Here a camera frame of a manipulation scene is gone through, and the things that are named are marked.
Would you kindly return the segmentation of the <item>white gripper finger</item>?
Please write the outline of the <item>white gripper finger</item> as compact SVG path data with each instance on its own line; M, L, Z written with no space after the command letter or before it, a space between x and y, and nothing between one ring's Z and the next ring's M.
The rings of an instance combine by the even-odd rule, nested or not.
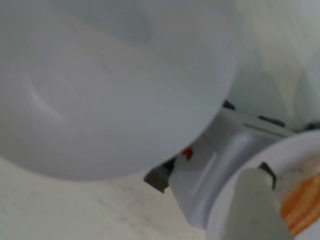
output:
M274 193L277 177L266 164L242 171L234 186L224 240L291 240Z

